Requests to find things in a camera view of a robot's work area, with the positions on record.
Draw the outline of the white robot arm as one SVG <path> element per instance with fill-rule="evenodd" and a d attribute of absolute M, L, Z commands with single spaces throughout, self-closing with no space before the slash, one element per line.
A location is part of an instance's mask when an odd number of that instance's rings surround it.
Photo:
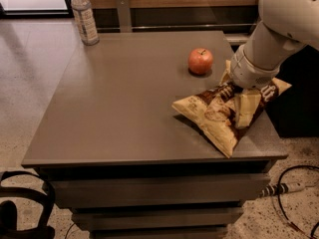
<path fill-rule="evenodd" d="M 260 21 L 226 62 L 235 95 L 235 127 L 250 126 L 261 107 L 291 85 L 279 80 L 281 64 L 306 46 L 319 47 L 319 0 L 259 0 Z"/>

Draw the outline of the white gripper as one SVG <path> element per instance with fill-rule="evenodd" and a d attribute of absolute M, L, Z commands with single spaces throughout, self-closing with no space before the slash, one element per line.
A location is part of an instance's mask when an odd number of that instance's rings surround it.
<path fill-rule="evenodd" d="M 272 70 L 264 70 L 253 65 L 244 54 L 244 46 L 241 45 L 232 56 L 225 61 L 225 69 L 219 83 L 229 84 L 233 81 L 243 89 L 262 89 L 279 73 L 279 67 Z M 258 90 L 243 90 L 234 97 L 235 127 L 245 128 L 252 122 L 253 116 L 261 101 L 261 93 Z"/>

